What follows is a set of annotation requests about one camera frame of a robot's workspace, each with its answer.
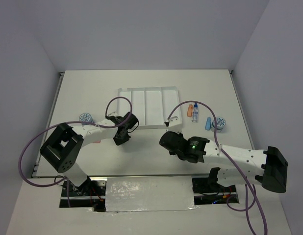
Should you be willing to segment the orange eraser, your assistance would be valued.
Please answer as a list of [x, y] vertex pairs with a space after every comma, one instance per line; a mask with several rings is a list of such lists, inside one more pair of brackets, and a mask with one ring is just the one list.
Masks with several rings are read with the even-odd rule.
[[187, 110], [187, 116], [191, 117], [192, 116], [192, 112], [193, 112], [193, 105], [189, 104], [188, 105], [188, 110]]

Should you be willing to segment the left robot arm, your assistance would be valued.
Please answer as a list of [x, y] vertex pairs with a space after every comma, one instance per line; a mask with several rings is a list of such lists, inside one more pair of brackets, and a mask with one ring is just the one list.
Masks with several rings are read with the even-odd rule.
[[59, 124], [40, 148], [40, 154], [60, 174], [69, 179], [73, 190], [86, 195], [96, 188], [95, 182], [76, 163], [81, 148], [112, 139], [119, 146], [130, 140], [129, 130], [139, 124], [131, 113], [107, 116], [104, 120], [82, 126]]

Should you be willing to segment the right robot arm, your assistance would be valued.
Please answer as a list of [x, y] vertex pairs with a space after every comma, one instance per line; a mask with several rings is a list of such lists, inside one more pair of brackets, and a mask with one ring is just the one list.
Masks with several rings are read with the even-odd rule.
[[211, 168], [208, 187], [212, 191], [250, 183], [274, 193], [286, 192], [288, 162], [276, 147], [243, 149], [217, 145], [202, 137], [185, 139], [183, 134], [172, 131], [166, 132], [159, 144], [182, 161]]

